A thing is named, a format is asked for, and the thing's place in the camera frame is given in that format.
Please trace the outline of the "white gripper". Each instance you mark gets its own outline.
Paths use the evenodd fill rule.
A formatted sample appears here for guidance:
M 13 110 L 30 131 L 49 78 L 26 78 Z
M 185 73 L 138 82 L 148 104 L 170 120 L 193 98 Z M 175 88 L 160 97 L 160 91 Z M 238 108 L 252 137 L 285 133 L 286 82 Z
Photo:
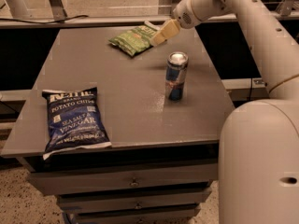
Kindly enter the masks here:
M 166 21 L 160 30 L 150 39 L 152 46 L 158 46 L 164 41 L 176 36 L 180 26 L 191 29 L 205 19 L 204 0 L 181 0 L 173 10 L 174 19 Z

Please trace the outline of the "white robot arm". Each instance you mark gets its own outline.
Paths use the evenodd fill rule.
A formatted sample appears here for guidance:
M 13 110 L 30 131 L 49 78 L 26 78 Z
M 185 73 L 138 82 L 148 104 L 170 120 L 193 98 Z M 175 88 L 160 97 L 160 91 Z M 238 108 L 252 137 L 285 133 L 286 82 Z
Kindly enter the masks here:
M 299 45 L 261 0 L 181 0 L 180 29 L 233 13 L 269 94 L 224 122 L 219 144 L 220 224 L 299 224 Z

